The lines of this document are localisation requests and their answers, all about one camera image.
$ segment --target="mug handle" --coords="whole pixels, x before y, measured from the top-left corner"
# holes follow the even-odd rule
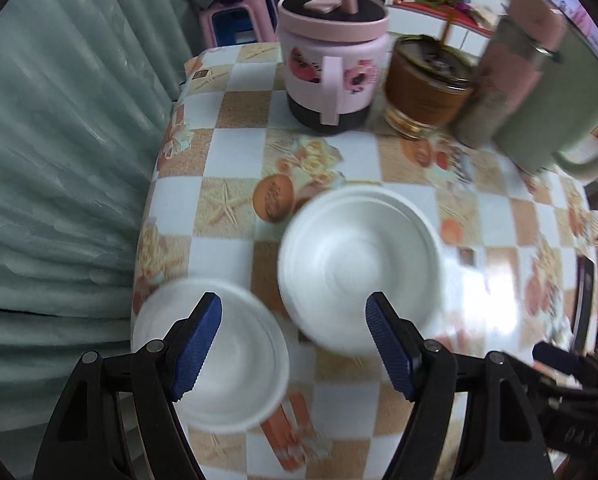
[[[552,158],[569,176],[579,179],[598,177],[598,156],[581,163],[569,160],[562,152],[553,153]]]
[[[323,57],[319,86],[323,100],[319,122],[328,126],[337,126],[339,109],[343,101],[343,59],[334,56]]]

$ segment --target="blue gripper pad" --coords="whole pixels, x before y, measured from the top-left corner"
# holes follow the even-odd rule
[[[400,321],[394,311],[393,316],[393,322]],[[381,356],[381,361],[388,371],[393,388],[401,392],[406,399],[415,400],[412,359],[403,349],[393,326],[381,310],[374,294],[365,302],[365,322],[375,340],[375,345]]]
[[[576,376],[581,370],[578,355],[566,352],[545,341],[539,341],[534,345],[532,348],[532,358],[566,375]]]
[[[212,296],[205,312],[190,331],[186,344],[175,360],[174,380],[170,385],[173,401],[180,400],[183,394],[191,391],[195,386],[199,371],[219,329],[221,300],[216,294],[212,294]],[[202,306],[203,300],[204,298],[196,308]]]

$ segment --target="screw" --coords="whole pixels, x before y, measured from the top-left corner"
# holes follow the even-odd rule
[[[161,339],[153,339],[146,345],[146,350],[148,350],[151,354],[156,354],[160,352],[163,348],[163,341]]]
[[[93,352],[92,350],[87,351],[84,355],[82,355],[82,361],[89,365],[97,360],[97,352]]]
[[[423,348],[430,352],[439,352],[441,350],[441,343],[434,339],[426,339],[423,341]]]
[[[497,365],[502,365],[505,361],[503,355],[500,352],[490,352],[490,360]]]

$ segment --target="tumbler lid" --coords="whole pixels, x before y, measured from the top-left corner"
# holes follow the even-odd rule
[[[453,88],[470,85],[472,69],[463,56],[447,45],[439,45],[430,36],[402,36],[394,44],[394,52],[404,57],[419,72]]]
[[[293,34],[335,43],[372,41],[388,31],[388,13],[380,0],[357,0],[359,12],[340,7],[327,13],[306,9],[310,0],[280,0],[279,24]]]

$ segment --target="pink stool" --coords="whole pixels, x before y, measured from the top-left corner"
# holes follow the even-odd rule
[[[218,46],[215,36],[215,27],[213,25],[213,15],[221,10],[230,9],[245,9],[248,12],[258,43],[277,40],[277,34],[275,33],[277,7],[275,6],[274,0],[244,0],[230,6],[213,4],[208,9],[199,12],[199,22],[204,34],[206,48]],[[274,13],[274,25],[273,20],[271,20],[271,12]]]

